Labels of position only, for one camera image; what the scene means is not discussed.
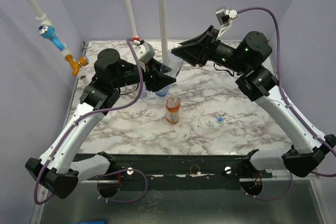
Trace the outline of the blue label Pocari bottle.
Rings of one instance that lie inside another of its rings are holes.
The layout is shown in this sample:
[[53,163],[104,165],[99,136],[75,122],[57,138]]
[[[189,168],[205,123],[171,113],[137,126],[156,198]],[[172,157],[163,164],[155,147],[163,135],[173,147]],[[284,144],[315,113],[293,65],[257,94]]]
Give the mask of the blue label Pocari bottle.
[[166,87],[162,88],[161,90],[155,92],[155,94],[158,97],[164,97],[168,94],[169,90],[170,90],[170,86],[166,86]]

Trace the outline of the orange tea bottle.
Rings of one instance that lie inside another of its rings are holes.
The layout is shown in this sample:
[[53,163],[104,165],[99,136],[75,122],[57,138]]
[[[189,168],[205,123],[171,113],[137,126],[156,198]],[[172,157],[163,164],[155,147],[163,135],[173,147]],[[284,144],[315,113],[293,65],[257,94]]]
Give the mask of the orange tea bottle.
[[176,95],[171,95],[166,101],[165,109],[166,109],[166,120],[171,124],[176,124],[180,119],[180,108],[181,102]]

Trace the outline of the clear blue-tinted plastic bottle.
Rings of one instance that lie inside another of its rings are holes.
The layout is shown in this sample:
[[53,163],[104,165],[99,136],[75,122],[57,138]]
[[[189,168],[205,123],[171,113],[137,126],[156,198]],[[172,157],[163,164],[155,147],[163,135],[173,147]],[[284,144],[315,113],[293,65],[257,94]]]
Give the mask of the clear blue-tinted plastic bottle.
[[143,87],[141,94],[140,94],[140,99],[145,99],[148,96],[148,91],[145,87]]

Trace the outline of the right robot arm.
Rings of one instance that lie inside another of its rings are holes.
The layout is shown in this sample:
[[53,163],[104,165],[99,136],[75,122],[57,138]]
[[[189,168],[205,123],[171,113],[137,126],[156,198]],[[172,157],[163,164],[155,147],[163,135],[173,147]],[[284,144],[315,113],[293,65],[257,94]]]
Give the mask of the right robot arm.
[[310,121],[298,111],[280,90],[278,79],[263,62],[272,52],[265,35],[250,31],[233,48],[217,39],[218,30],[210,26],[207,31],[172,49],[172,54],[192,66],[204,66],[212,61],[239,74],[239,90],[263,108],[285,132],[292,142],[283,150],[253,150],[245,156],[242,173],[255,177],[264,169],[287,169],[298,177],[306,177],[317,168],[335,147],[335,136],[318,129],[311,132]]

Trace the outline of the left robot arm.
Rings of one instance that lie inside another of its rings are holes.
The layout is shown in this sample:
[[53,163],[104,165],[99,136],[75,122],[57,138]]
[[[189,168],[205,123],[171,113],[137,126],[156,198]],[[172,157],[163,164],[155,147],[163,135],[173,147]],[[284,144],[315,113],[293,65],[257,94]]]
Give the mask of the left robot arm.
[[100,175],[112,179],[116,175],[117,160],[105,152],[77,162],[74,157],[95,126],[109,111],[117,110],[115,103],[121,88],[137,84],[140,89],[156,92],[176,81],[160,72],[161,63],[154,59],[151,45],[139,45],[132,50],[137,57],[135,64],[121,59],[119,52],[112,48],[98,53],[93,65],[95,74],[85,87],[72,118],[39,158],[26,162],[25,168],[35,180],[37,204],[40,203],[39,186],[64,199],[84,180]]

